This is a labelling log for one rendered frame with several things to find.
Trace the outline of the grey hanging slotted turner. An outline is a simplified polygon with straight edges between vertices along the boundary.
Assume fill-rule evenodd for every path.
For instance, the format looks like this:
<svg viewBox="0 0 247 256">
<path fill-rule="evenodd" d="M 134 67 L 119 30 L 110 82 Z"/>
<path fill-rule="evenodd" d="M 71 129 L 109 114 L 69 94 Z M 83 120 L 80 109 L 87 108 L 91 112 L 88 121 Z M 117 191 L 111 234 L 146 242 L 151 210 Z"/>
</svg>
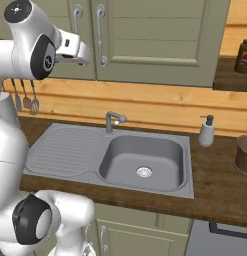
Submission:
<svg viewBox="0 0 247 256">
<path fill-rule="evenodd" d="M 30 81 L 32 90 L 35 90 L 34 82 Z M 39 100 L 37 99 L 36 92 L 33 92 L 34 99 L 31 102 L 31 109 L 30 114 L 31 115 L 37 115 L 39 113 Z"/>
</svg>

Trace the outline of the grey tap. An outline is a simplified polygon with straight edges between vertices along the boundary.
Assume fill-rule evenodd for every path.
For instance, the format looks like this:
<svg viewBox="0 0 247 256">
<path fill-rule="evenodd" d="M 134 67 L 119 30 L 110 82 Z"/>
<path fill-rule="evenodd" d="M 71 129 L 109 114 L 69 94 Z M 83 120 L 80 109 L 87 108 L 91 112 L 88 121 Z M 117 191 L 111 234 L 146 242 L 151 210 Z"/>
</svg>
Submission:
<svg viewBox="0 0 247 256">
<path fill-rule="evenodd" d="M 119 125 L 120 123 L 125 123 L 126 121 L 127 117 L 125 115 L 109 111 L 106 114 L 106 133 L 111 134 L 113 132 L 113 125 Z"/>
</svg>

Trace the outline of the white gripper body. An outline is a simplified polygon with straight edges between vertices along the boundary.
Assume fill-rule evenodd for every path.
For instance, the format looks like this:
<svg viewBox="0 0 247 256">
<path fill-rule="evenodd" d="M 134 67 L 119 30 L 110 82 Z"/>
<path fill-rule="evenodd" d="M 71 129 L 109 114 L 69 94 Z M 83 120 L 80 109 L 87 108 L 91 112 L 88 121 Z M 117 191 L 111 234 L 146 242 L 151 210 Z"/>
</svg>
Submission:
<svg viewBox="0 0 247 256">
<path fill-rule="evenodd" d="M 91 63 L 91 51 L 89 46 L 81 42 L 79 48 L 61 46 L 56 51 L 56 62 L 77 63 L 88 65 Z"/>
</svg>

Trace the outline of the grey dishwasher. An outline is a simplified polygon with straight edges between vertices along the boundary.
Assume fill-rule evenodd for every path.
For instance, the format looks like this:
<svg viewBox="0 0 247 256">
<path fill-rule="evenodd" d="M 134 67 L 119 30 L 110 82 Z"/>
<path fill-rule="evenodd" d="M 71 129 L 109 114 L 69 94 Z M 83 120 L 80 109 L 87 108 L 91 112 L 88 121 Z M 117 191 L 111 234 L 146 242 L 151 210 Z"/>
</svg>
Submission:
<svg viewBox="0 0 247 256">
<path fill-rule="evenodd" d="M 247 256 L 247 228 L 194 220 L 185 256 Z"/>
</svg>

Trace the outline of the olive base cabinet door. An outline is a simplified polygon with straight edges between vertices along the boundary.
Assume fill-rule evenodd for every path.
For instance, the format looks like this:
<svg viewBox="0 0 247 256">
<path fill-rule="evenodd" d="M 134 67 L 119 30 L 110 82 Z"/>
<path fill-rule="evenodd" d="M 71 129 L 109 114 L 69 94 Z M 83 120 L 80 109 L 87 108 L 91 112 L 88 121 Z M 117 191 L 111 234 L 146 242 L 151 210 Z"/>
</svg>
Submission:
<svg viewBox="0 0 247 256">
<path fill-rule="evenodd" d="M 108 250 L 103 256 L 183 256 L 178 235 L 97 219 L 97 227 L 106 226 Z"/>
</svg>

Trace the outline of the grey steel sink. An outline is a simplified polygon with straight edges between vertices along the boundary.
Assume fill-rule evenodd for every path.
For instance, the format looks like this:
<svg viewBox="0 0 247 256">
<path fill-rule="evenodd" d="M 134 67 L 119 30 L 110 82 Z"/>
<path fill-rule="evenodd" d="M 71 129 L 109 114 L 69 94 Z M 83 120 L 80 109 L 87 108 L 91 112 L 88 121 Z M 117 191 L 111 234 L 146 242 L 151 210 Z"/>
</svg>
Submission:
<svg viewBox="0 0 247 256">
<path fill-rule="evenodd" d="M 24 173 L 194 197 L 188 136 L 53 123 L 31 146 Z"/>
</svg>

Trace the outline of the wide olive cabinet door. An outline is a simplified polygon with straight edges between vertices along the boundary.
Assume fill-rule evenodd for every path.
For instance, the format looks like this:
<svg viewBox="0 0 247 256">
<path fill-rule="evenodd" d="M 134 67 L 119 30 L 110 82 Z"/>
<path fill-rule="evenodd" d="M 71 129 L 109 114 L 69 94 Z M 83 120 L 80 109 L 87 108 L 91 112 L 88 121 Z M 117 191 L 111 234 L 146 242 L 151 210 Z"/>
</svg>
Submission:
<svg viewBox="0 0 247 256">
<path fill-rule="evenodd" d="M 231 0 L 91 0 L 97 78 L 210 87 Z M 103 68 L 97 43 L 98 4 Z"/>
</svg>

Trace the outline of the dark wooden shelf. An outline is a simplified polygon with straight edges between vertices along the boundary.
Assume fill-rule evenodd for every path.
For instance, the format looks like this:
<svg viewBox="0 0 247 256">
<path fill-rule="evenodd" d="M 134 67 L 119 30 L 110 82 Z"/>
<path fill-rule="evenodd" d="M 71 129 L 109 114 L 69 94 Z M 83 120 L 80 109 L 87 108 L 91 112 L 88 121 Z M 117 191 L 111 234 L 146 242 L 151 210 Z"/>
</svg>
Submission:
<svg viewBox="0 0 247 256">
<path fill-rule="evenodd" d="M 234 71 L 235 57 L 218 59 L 213 89 L 223 91 L 247 92 L 247 74 Z"/>
</svg>

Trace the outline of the brown round basket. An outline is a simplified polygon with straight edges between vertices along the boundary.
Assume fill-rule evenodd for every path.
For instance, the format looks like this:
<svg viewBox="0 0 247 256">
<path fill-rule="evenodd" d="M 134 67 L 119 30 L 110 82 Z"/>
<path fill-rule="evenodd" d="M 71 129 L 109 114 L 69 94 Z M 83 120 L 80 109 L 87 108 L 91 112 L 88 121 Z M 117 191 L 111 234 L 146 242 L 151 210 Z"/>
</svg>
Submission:
<svg viewBox="0 0 247 256">
<path fill-rule="evenodd" d="M 234 164 L 240 172 L 247 175 L 247 135 L 241 135 L 237 139 L 237 151 Z"/>
</svg>

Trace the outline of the brown jar with label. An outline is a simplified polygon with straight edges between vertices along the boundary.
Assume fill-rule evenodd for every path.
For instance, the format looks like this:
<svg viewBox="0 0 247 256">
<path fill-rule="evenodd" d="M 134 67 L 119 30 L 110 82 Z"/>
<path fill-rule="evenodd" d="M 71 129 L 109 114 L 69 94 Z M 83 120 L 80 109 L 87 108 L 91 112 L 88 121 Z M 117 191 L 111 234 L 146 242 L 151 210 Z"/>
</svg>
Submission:
<svg viewBox="0 0 247 256">
<path fill-rule="evenodd" d="M 237 73 L 247 74 L 247 39 L 244 39 L 240 44 L 234 71 Z"/>
</svg>

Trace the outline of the grey hanging spatula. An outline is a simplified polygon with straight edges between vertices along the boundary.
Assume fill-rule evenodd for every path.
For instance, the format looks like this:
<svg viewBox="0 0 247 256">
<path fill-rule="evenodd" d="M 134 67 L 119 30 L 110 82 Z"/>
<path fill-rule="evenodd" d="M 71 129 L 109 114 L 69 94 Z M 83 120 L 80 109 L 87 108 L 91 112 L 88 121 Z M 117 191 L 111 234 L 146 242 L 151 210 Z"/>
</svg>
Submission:
<svg viewBox="0 0 247 256">
<path fill-rule="evenodd" d="M 13 78 L 11 78 L 11 83 L 12 83 L 12 86 L 13 86 L 14 91 L 15 91 L 15 104 L 16 104 L 16 109 L 17 109 L 18 112 L 21 112 L 21 111 L 22 111 L 22 103 L 21 103 L 21 99 L 20 99 L 20 96 L 19 96 L 19 94 L 18 94 L 16 85 L 15 85 L 15 81 L 14 81 Z"/>
</svg>

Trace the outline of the narrow olive cabinet door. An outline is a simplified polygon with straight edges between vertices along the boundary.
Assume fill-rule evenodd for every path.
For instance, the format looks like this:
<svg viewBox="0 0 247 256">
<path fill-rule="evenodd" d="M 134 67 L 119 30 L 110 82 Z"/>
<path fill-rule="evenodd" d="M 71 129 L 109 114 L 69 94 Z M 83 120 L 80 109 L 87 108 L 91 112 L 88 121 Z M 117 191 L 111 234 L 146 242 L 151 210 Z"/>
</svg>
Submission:
<svg viewBox="0 0 247 256">
<path fill-rule="evenodd" d="M 12 34 L 4 19 L 4 10 L 13 0 L 0 0 L 0 39 L 12 40 Z M 93 51 L 90 3 L 89 0 L 32 0 L 49 17 L 50 21 L 59 29 L 67 32 L 75 32 L 74 7 L 79 4 L 83 9 L 83 15 L 77 19 L 80 39 Z M 94 79 L 94 57 L 86 66 L 76 63 L 60 62 L 54 66 L 49 78 L 65 79 Z"/>
</svg>

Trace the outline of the white soap dispenser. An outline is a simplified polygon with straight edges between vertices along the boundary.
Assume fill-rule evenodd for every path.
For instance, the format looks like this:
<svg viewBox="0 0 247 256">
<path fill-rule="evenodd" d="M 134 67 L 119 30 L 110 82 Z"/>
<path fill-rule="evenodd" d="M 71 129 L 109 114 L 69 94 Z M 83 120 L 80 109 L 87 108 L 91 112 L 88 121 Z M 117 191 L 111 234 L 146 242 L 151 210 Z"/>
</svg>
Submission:
<svg viewBox="0 0 247 256">
<path fill-rule="evenodd" d="M 214 141 L 215 125 L 213 123 L 214 116 L 205 116 L 206 121 L 202 123 L 198 142 L 203 147 L 210 147 Z"/>
</svg>

